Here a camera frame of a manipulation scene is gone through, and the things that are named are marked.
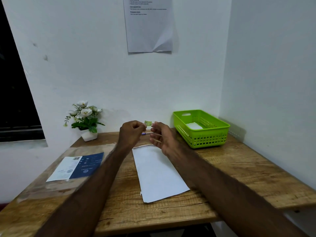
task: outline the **person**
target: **person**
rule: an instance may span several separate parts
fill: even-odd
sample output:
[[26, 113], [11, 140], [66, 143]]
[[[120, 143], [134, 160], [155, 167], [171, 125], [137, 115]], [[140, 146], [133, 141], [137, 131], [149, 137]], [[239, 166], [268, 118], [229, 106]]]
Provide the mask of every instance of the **person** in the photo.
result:
[[[124, 123], [118, 143], [104, 163], [35, 236], [92, 236], [117, 171], [145, 130], [139, 121]], [[161, 136], [151, 134], [150, 142], [162, 150], [184, 180], [194, 183], [238, 236], [307, 236], [263, 197], [180, 144], [167, 125], [155, 122], [151, 131]]]

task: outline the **white flower pot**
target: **white flower pot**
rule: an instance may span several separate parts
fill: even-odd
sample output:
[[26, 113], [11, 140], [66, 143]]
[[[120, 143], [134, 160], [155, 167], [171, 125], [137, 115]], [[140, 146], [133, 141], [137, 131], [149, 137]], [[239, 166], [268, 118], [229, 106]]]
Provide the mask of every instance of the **white flower pot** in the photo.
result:
[[92, 133], [89, 130], [80, 131], [81, 137], [84, 141], [91, 141], [98, 137], [97, 133]]

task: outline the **blue booklet cover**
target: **blue booklet cover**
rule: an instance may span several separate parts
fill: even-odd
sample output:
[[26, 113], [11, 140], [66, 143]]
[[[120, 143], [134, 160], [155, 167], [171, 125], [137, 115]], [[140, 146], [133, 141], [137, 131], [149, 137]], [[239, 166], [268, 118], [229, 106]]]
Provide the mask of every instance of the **blue booklet cover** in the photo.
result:
[[92, 175], [94, 171], [101, 165], [103, 154], [104, 152], [82, 156], [69, 179]]

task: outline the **green basket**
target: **green basket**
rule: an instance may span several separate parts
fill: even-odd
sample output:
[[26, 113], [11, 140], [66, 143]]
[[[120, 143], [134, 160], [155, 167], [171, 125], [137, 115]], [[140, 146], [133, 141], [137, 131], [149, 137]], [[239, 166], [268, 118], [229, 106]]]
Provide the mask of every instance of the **green basket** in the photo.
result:
[[[173, 115], [174, 126], [191, 148], [225, 144], [229, 124], [202, 110], [175, 111]], [[203, 129], [193, 130], [186, 125], [193, 122]]]

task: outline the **small green paper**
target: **small green paper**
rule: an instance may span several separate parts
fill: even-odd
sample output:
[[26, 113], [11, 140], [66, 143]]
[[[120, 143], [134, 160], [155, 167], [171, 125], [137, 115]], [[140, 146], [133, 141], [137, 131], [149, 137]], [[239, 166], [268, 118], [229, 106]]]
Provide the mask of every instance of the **small green paper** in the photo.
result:
[[145, 125], [146, 126], [152, 126], [152, 123], [151, 123], [151, 121], [145, 121]]

